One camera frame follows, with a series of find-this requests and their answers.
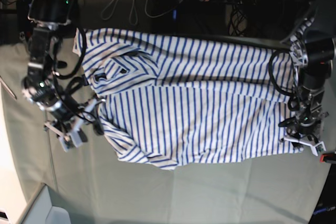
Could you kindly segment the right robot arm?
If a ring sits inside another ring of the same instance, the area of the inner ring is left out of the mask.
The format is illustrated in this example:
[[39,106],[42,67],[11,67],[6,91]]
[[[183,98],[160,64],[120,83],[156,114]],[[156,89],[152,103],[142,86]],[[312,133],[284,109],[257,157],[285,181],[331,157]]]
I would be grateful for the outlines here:
[[[94,95],[84,103],[78,103],[73,94],[87,85],[85,77],[77,75],[87,49],[84,29],[75,17],[78,0],[32,0],[28,19],[34,23],[29,39],[27,75],[22,80],[22,93],[26,100],[51,114],[44,128],[56,134],[65,152],[79,148],[88,139],[83,125],[91,124],[98,135],[103,134],[98,119],[98,105],[103,98]],[[80,57],[69,74],[61,75],[65,62],[57,59],[63,34],[62,28],[74,25],[82,36]]]

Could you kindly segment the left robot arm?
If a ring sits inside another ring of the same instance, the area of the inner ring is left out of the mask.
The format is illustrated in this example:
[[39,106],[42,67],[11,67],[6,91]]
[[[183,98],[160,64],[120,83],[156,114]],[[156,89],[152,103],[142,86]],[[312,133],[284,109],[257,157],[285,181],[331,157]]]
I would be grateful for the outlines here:
[[[294,115],[280,122],[286,130],[282,142],[294,148],[308,146],[323,163],[334,164],[335,152],[327,152],[321,139],[324,120],[329,115],[322,108],[325,81],[331,77],[335,59],[335,0],[314,0],[283,39],[287,50],[275,51],[268,62],[268,74],[274,88],[289,97],[287,106]],[[287,52],[291,57],[294,84],[282,89],[273,75],[273,61]]]

